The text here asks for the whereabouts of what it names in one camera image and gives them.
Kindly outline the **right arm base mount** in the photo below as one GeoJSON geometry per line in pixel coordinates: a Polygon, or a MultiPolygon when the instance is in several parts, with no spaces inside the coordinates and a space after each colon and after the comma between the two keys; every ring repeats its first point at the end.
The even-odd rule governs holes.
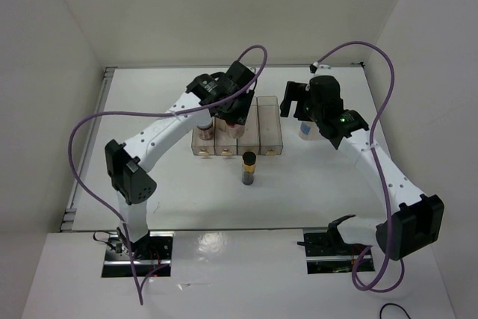
{"type": "Polygon", "coordinates": [[[353,265],[365,249],[362,244],[335,245],[325,230],[304,231],[297,245],[304,249],[308,275],[352,273],[353,265]]]}

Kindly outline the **clear-lid red spice jar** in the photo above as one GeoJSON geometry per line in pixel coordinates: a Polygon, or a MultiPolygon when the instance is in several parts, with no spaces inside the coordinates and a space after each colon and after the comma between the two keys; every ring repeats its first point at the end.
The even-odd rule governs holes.
{"type": "Polygon", "coordinates": [[[214,138],[214,120],[210,118],[209,122],[198,125],[197,136],[200,140],[212,140],[214,138]]]}

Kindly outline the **yellow-lid spice bottle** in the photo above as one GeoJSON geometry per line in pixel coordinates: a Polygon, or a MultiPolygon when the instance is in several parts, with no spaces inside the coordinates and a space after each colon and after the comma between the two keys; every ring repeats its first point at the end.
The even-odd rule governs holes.
{"type": "Polygon", "coordinates": [[[224,120],[216,118],[216,127],[219,130],[226,132],[226,122],[224,120]]]}

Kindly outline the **pink-lid spice bottle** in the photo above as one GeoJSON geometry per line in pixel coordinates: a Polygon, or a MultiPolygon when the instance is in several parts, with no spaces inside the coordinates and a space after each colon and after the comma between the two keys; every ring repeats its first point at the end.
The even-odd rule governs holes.
{"type": "Polygon", "coordinates": [[[226,123],[226,133],[230,138],[238,139],[243,136],[244,132],[244,125],[226,123]]]}

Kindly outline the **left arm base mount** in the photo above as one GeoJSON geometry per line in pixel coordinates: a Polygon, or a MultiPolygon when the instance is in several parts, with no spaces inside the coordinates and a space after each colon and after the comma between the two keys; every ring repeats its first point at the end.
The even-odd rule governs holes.
{"type": "MultiPolygon", "coordinates": [[[[131,278],[132,270],[127,246],[113,231],[98,231],[92,236],[95,242],[104,244],[105,257],[102,278],[131,278]]],[[[153,277],[169,277],[172,269],[173,232],[150,232],[146,246],[133,253],[134,267],[140,278],[151,274],[153,277]]]]}

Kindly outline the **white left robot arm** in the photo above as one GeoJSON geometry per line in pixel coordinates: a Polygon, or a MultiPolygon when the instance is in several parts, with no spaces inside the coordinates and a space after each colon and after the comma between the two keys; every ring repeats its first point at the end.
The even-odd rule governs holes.
{"type": "Polygon", "coordinates": [[[122,216],[119,237],[129,257],[142,258],[149,249],[146,201],[157,188],[149,171],[194,128],[210,129],[214,118],[242,126],[254,96],[249,88],[254,77],[255,73],[240,61],[233,62],[226,72],[198,75],[166,117],[124,143],[111,140],[106,144],[107,173],[117,192],[122,216]]]}

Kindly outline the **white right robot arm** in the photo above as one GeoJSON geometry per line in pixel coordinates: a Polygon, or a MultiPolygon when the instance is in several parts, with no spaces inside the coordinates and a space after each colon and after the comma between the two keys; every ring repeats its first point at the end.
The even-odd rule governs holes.
{"type": "Polygon", "coordinates": [[[376,244],[386,258],[398,261],[438,240],[444,202],[414,185],[387,156],[359,112],[344,107],[335,77],[289,81],[279,109],[281,117],[293,114],[315,123],[320,135],[350,160],[384,203],[384,222],[350,214],[330,223],[331,251],[343,254],[353,243],[376,244]]]}

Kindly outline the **black gold pepper bottle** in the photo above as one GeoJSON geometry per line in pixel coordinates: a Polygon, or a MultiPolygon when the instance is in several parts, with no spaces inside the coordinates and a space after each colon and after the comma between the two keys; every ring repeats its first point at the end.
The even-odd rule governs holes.
{"type": "Polygon", "coordinates": [[[257,156],[252,151],[247,151],[242,155],[242,183],[251,185],[255,179],[255,165],[257,156]]]}

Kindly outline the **blue-label white spice bottle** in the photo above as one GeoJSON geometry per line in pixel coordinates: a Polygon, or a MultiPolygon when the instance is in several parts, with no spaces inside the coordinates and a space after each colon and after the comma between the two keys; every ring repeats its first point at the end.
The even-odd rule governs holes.
{"type": "Polygon", "coordinates": [[[303,140],[322,140],[317,124],[312,121],[302,121],[299,126],[299,137],[303,140]]]}

